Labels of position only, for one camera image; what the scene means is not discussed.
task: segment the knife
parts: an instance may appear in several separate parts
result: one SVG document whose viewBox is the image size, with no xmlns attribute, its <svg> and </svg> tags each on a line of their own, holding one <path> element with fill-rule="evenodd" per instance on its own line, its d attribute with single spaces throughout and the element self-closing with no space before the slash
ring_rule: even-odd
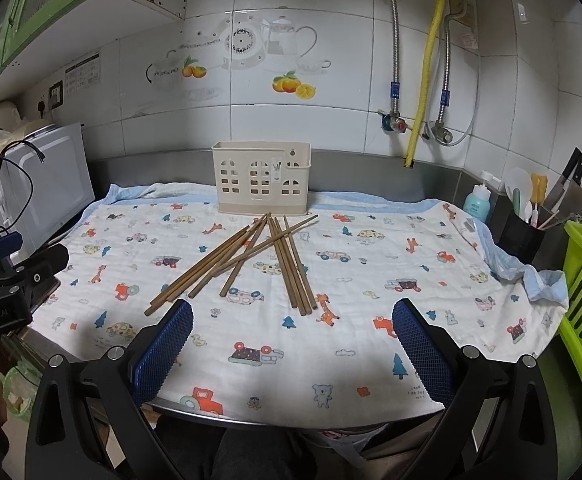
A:
<svg viewBox="0 0 582 480">
<path fill-rule="evenodd" d="M 571 173 L 573 173 L 575 166 L 578 164 L 580 155 L 582 155 L 580 149 L 574 148 L 567 165 L 564 167 L 564 171 L 562 171 L 558 181 L 552 187 L 549 196 L 544 200 L 545 209 L 549 211 L 552 210 L 562 198 L 562 195 L 564 194 L 564 184 L 566 184 L 566 181 L 570 177 Z"/>
<path fill-rule="evenodd" d="M 573 173 L 573 178 L 568 189 L 564 194 L 564 198 L 560 203 L 560 215 L 569 215 L 571 213 L 582 214 L 582 155 L 578 159 L 578 165 Z"/>
</svg>

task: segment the yellow gas pipe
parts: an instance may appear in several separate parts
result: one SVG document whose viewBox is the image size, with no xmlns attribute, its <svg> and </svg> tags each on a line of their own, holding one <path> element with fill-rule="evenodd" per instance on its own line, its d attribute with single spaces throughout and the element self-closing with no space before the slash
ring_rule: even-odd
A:
<svg viewBox="0 0 582 480">
<path fill-rule="evenodd" d="M 422 62 L 422 81 L 420 82 L 420 101 L 418 102 L 418 111 L 415 114 L 411 137 L 409 138 L 409 147 L 407 154 L 404 157 L 404 166 L 410 168 L 413 164 L 413 156 L 415 155 L 415 147 L 420 136 L 420 128 L 424 114 L 427 111 L 427 98 L 429 97 L 429 75 L 431 72 L 431 57 L 433 56 L 433 47 L 436 43 L 437 31 L 440 29 L 442 22 L 442 15 L 444 14 L 444 0 L 436 0 L 436 9 L 433 13 L 433 20 L 429 28 L 429 37 L 427 38 L 427 46 L 424 49 L 424 60 Z"/>
</svg>

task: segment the black pants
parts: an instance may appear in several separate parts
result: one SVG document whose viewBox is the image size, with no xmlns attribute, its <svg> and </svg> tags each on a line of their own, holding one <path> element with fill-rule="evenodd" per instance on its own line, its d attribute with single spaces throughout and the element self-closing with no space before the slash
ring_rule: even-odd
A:
<svg viewBox="0 0 582 480">
<path fill-rule="evenodd" d="M 224 430 L 162 415 L 155 433 L 185 480 L 315 478 L 313 455 L 290 430 Z"/>
</svg>

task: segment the blue soap bottle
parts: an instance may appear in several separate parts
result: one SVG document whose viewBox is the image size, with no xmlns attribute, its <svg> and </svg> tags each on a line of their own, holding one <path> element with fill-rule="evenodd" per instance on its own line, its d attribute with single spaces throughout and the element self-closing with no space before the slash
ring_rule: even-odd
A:
<svg viewBox="0 0 582 480">
<path fill-rule="evenodd" d="M 482 171 L 480 178 L 482 179 L 482 184 L 476 184 L 473 187 L 473 192 L 466 197 L 462 210 L 473 218 L 486 223 L 488 212 L 490 211 L 490 202 L 488 201 L 490 199 L 490 189 L 487 187 L 487 182 L 494 181 L 499 184 L 502 181 L 487 171 Z"/>
</svg>

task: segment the cabinet handle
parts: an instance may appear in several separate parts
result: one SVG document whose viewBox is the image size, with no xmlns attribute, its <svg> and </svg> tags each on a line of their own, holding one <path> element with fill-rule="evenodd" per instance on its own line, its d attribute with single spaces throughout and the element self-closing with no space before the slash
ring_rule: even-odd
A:
<svg viewBox="0 0 582 480">
<path fill-rule="evenodd" d="M 15 11 L 20 5 L 20 0 L 14 0 L 14 4 L 12 5 L 11 12 L 9 12 L 9 25 L 13 25 L 15 21 Z"/>
</svg>

